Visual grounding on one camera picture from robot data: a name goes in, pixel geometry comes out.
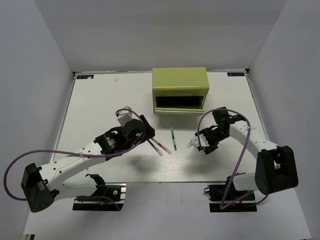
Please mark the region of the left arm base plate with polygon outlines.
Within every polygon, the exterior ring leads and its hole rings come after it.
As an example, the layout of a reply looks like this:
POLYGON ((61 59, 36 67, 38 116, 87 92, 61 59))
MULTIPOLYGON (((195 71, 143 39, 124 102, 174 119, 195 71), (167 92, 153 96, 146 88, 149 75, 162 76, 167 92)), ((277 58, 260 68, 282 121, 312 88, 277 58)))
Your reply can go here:
POLYGON ((96 190, 92 196, 74 198, 73 211, 119 212, 126 198, 126 183, 106 184, 102 190, 96 190))

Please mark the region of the green top drawer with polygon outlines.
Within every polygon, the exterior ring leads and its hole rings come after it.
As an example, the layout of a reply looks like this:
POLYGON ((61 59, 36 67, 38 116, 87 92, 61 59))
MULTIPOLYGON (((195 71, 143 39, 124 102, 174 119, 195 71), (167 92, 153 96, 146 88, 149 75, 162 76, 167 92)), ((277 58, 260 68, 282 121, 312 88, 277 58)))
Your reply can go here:
POLYGON ((202 115, 203 96, 156 96, 153 112, 159 115, 202 115))

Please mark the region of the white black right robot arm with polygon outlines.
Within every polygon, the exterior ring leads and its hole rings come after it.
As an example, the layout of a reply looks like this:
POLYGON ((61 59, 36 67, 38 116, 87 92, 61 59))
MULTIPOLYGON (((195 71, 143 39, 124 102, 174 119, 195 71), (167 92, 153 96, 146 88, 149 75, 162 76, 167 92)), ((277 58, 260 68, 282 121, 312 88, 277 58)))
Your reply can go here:
POLYGON ((291 147, 280 146, 266 139, 256 131, 241 113, 221 107, 210 110, 215 125, 197 128, 189 145, 210 154, 218 149, 221 141, 233 138, 242 145, 235 169, 225 182, 225 195, 236 200, 244 192, 259 191, 270 195, 296 188, 299 184, 294 151, 291 147), (245 152, 255 159, 252 173, 238 173, 245 152))

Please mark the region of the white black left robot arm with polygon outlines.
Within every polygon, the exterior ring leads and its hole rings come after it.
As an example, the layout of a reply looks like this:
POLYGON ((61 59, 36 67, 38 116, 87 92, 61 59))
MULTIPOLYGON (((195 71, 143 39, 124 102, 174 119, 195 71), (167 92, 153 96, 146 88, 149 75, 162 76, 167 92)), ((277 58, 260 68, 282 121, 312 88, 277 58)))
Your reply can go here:
POLYGON ((58 200, 73 197, 81 201, 119 201, 121 191, 107 185, 99 174, 90 173, 89 168, 127 153, 155 134, 140 115, 97 136, 75 156, 68 153, 52 163, 29 164, 24 169, 21 188, 30 211, 38 213, 58 200))

